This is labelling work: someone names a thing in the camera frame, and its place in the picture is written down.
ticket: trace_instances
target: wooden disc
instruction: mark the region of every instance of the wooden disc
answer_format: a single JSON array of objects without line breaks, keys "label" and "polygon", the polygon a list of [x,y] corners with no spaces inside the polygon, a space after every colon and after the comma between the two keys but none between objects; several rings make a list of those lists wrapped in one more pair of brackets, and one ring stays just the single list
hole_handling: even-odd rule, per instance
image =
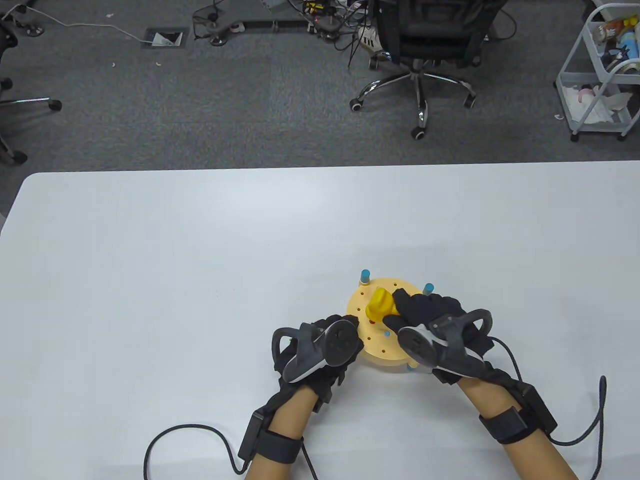
[{"label": "wooden disc", "polygon": [[384,324],[371,323],[365,313],[371,297],[379,287],[384,288],[389,293],[393,293],[400,288],[405,289],[409,295],[421,292],[420,289],[412,284],[396,278],[375,278],[368,285],[361,284],[358,287],[356,293],[349,300],[347,314],[358,317],[360,321],[358,335],[364,343],[361,355],[364,355],[368,361],[383,367],[408,364],[411,368],[416,368],[418,366],[417,362],[412,360],[400,348],[397,335]]}]

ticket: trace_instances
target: chair base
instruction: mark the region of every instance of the chair base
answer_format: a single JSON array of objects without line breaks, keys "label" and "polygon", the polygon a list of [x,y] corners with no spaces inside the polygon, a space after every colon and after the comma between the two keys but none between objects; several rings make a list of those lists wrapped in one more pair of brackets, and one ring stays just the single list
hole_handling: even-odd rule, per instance
[{"label": "chair base", "polygon": [[[2,92],[9,90],[13,87],[13,82],[10,78],[2,78],[0,79],[0,94]],[[5,107],[9,105],[21,105],[21,104],[31,104],[31,103],[44,103],[46,102],[51,111],[60,111],[62,110],[62,102],[60,100],[54,100],[49,97],[43,97],[39,99],[22,99],[22,100],[0,100],[0,107]],[[5,142],[5,140],[0,136],[0,153],[4,152],[9,156],[14,162],[17,164],[23,164],[27,161],[28,157],[20,150],[12,150],[9,147],[9,144]]]},{"label": "chair base", "polygon": [[[378,60],[380,58],[386,58],[387,60],[390,60],[390,55],[387,52],[376,52],[371,56],[371,59],[369,60],[369,68],[371,68],[372,70],[377,69]],[[427,120],[429,118],[429,104],[422,88],[423,77],[433,78],[443,82],[460,85],[468,92],[467,98],[465,99],[464,103],[465,107],[473,108],[474,104],[476,103],[476,93],[473,87],[471,87],[471,84],[460,78],[450,75],[428,72],[425,70],[426,65],[427,62],[424,60],[414,60],[412,65],[408,67],[408,71],[396,75],[391,75],[382,80],[375,80],[369,83],[365,88],[360,90],[360,93],[357,97],[349,102],[351,110],[361,110],[365,98],[371,92],[378,90],[385,85],[391,85],[392,83],[398,82],[400,80],[409,79],[413,82],[413,85],[415,87],[415,94],[418,100],[418,126],[412,130],[411,136],[415,140],[420,140],[424,137],[424,134],[427,130]]]}]

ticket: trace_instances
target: wrist tracker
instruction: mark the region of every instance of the wrist tracker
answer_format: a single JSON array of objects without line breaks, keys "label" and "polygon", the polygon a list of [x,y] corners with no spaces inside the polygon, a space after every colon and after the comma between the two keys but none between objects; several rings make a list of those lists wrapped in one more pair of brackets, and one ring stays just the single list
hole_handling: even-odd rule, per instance
[{"label": "wrist tracker", "polygon": [[489,371],[481,380],[504,387],[522,407],[520,411],[511,407],[491,419],[480,416],[480,421],[491,436],[502,445],[519,442],[538,429],[550,436],[558,424],[536,388],[523,381],[514,380],[507,372],[494,369],[489,362],[487,366]]},{"label": "wrist tracker", "polygon": [[277,463],[291,464],[296,461],[302,447],[302,439],[294,440],[269,431],[272,420],[273,413],[267,414],[264,407],[253,413],[238,450],[238,456],[242,460],[249,462],[256,454],[260,454]]}]

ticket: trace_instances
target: wrist strap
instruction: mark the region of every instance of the wrist strap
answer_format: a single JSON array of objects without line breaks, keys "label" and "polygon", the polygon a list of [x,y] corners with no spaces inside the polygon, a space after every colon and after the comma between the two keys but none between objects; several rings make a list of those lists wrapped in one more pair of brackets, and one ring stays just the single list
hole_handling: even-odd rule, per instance
[{"label": "wrist strap", "polygon": [[293,440],[269,430],[260,430],[255,452],[276,463],[291,464],[296,461],[302,440]]},{"label": "wrist strap", "polygon": [[541,428],[536,412],[530,407],[520,411],[511,407],[492,419],[485,419],[480,415],[480,421],[491,436],[502,445],[519,442]]}]

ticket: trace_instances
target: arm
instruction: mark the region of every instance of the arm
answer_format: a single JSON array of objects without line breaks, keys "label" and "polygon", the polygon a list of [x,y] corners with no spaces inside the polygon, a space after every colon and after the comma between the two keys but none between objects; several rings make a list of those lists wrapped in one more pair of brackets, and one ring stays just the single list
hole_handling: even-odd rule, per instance
[{"label": "arm", "polygon": [[[311,388],[301,387],[291,400],[277,410],[269,430],[295,440],[300,439],[317,400],[318,395]],[[291,465],[256,455],[246,480],[287,480],[290,470]]]},{"label": "arm", "polygon": [[[458,385],[486,419],[496,417],[512,406],[517,410],[522,408],[498,385],[475,378],[462,378]],[[514,444],[504,445],[504,450],[522,480],[578,480],[542,430],[536,430]]]}]

